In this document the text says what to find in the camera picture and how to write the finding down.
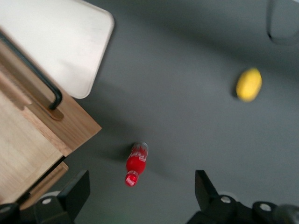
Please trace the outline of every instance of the yellow lemon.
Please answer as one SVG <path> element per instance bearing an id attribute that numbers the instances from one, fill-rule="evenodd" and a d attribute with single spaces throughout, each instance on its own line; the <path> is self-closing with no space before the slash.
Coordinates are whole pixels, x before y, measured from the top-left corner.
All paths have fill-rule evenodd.
<path id="1" fill-rule="evenodd" d="M 256 98 L 262 87 L 262 76 L 256 68 L 243 72 L 236 86 L 239 99 L 250 102 Z"/>

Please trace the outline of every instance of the red bottle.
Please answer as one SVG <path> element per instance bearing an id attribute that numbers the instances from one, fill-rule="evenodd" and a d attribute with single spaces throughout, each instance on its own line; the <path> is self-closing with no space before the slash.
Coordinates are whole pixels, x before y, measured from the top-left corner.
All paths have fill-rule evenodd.
<path id="1" fill-rule="evenodd" d="M 148 151 L 149 147 L 145 142 L 139 141 L 133 145 L 126 165 L 128 173 L 125 182 L 129 187 L 135 186 L 139 175 L 144 171 Z"/>

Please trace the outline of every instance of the white board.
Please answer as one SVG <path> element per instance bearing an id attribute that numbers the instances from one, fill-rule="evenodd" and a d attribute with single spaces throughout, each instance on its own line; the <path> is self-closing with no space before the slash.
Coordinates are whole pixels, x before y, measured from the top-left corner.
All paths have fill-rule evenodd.
<path id="1" fill-rule="evenodd" d="M 0 26 L 71 96 L 85 98 L 114 20 L 81 0 L 0 0 Z"/>

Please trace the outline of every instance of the gray surface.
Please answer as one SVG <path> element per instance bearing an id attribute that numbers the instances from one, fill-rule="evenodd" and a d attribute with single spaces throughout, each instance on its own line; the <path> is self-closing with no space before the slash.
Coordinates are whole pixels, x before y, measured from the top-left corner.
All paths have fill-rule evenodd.
<path id="1" fill-rule="evenodd" d="M 90 171 L 78 224 L 186 223 L 199 210 L 196 169 L 247 206 L 299 205 L 299 48 L 269 41 L 267 1 L 90 2 L 116 25 L 92 92 L 78 101 L 103 130 L 66 159 L 54 187 Z M 291 35 L 299 4 L 279 5 L 273 32 Z M 263 86 L 246 104 L 232 89 L 252 66 Z M 148 164 L 129 188 L 125 160 L 137 140 L 149 145 Z"/>

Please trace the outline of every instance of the black handle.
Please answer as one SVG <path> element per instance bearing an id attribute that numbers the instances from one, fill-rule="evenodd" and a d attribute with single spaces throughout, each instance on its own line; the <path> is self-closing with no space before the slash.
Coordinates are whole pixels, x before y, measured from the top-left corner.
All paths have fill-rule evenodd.
<path id="1" fill-rule="evenodd" d="M 20 50 L 7 39 L 0 30 L 0 39 L 33 71 L 37 77 L 53 92 L 55 100 L 50 104 L 49 109 L 55 110 L 62 101 L 61 91 L 30 61 Z"/>

